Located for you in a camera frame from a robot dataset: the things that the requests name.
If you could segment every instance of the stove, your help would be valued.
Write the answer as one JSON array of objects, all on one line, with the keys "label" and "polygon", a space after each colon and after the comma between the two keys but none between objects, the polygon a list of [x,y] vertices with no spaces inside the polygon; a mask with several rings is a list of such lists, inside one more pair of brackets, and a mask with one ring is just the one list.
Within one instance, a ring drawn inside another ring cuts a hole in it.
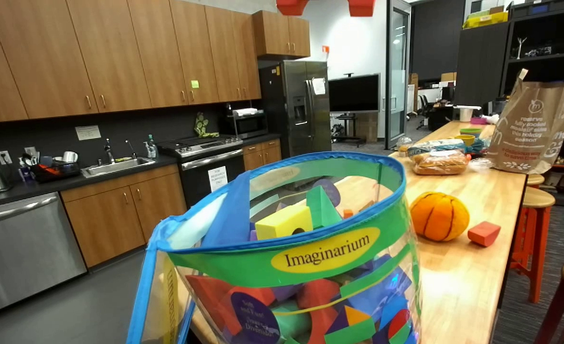
[{"label": "stove", "polygon": [[245,170],[243,140],[239,136],[159,141],[159,151],[178,157],[187,206],[193,206]]},{"label": "stove", "polygon": [[220,138],[178,138],[174,141],[159,141],[162,153],[174,153],[182,161],[208,157],[220,151],[241,149],[243,140],[239,136],[220,136]]}]

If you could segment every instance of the orange ball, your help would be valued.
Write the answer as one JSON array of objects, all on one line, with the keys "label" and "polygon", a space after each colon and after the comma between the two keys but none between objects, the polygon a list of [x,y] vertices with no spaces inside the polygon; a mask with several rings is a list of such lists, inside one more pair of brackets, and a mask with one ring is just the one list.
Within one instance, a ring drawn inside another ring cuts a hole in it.
[{"label": "orange ball", "polygon": [[415,199],[411,218],[415,233],[430,241],[453,241],[470,224],[470,212],[457,197],[434,191]]}]

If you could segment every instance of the bottle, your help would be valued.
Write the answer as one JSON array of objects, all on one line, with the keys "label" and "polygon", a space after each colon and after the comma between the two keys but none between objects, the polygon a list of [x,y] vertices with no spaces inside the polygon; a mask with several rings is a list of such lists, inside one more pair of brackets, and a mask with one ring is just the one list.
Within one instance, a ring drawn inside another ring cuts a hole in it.
[{"label": "bottle", "polygon": [[147,136],[147,157],[159,157],[159,147],[155,145],[153,134]]}]

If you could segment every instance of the cabinet handle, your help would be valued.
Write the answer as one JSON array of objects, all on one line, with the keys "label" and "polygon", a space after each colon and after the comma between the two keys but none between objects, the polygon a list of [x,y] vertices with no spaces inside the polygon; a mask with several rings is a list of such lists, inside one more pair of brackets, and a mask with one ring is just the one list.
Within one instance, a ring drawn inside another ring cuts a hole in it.
[{"label": "cabinet handle", "polygon": [[107,107],[107,99],[105,99],[105,96],[97,96],[99,99],[101,99],[101,107],[105,109]]},{"label": "cabinet handle", "polygon": [[90,96],[86,94],[86,107],[94,109]]}]

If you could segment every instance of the microwave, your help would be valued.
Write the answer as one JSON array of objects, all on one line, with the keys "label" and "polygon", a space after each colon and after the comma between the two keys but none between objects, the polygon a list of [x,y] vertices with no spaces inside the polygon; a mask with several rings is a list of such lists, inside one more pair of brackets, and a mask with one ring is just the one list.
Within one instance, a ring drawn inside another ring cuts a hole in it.
[{"label": "microwave", "polygon": [[227,115],[227,120],[233,128],[233,134],[243,140],[268,134],[268,119],[262,109],[233,109]]}]

